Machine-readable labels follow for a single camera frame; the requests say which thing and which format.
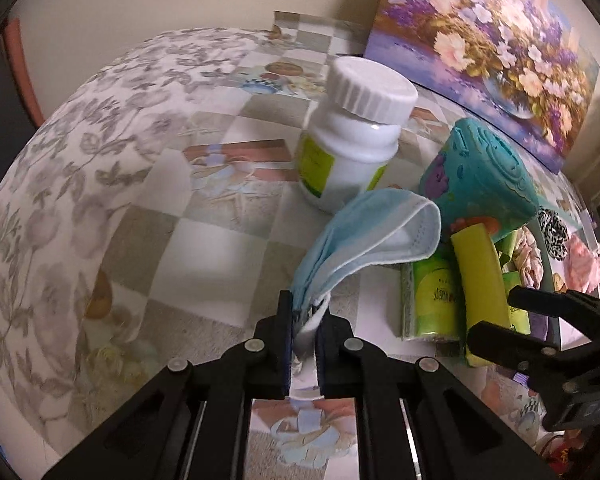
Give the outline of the black white leopard scrunchie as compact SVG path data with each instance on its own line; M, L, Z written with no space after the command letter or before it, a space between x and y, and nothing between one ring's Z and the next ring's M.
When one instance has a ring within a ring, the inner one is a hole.
M568 254L568 229L557 212L541 207L538 212L539 227L550 258L564 261Z

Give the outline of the yellow sponge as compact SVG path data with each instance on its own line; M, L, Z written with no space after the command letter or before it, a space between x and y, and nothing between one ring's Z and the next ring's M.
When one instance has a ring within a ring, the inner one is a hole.
M462 280L466 330L481 321L509 328L503 273L490 234L482 223L451 236Z

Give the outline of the yellow green cloth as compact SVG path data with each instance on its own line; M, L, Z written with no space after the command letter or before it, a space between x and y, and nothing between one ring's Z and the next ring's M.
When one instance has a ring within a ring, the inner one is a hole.
M500 266L506 266L510 260L512 260L514 250L517 245L518 231L512 231L499 240L495 244L496 252L498 253L498 261Z

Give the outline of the pink floral scrunchie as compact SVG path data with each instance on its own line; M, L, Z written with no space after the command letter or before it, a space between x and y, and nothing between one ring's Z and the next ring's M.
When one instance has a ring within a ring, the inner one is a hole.
M534 235L526 226L517 231L512 260L518 271L521 285L540 289L544 278L541 252Z

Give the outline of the floral still life painting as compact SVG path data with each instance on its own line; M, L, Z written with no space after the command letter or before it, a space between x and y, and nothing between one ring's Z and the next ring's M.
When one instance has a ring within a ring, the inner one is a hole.
M380 0L365 55L490 122L553 172L600 71L550 0Z

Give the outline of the white pill bottle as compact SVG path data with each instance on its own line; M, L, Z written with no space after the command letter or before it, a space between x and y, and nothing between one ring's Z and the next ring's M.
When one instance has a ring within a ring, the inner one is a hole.
M336 58L298 145L308 201L333 214L372 190L398 151L417 99L414 84L395 70L367 58Z

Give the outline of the pink white zigzag cloth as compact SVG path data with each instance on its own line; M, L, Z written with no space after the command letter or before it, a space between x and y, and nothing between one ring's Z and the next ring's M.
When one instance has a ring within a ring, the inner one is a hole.
M566 284L586 294L600 284L600 256L594 255L576 233L567 242Z

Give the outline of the blue face mask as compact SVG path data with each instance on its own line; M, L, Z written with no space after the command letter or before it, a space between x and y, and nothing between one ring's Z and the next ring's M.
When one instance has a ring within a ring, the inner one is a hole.
M427 259L436 251L440 235L438 206L411 191L381 188L347 203L294 272L294 355L304 361L313 353L317 329L340 282L368 266Z

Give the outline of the teal plastic toy case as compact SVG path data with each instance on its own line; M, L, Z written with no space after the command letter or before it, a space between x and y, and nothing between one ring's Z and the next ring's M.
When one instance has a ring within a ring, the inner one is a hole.
M527 224L540 208L517 152L472 118L454 124L420 178L418 192L438 206L444 238L482 223L497 242Z

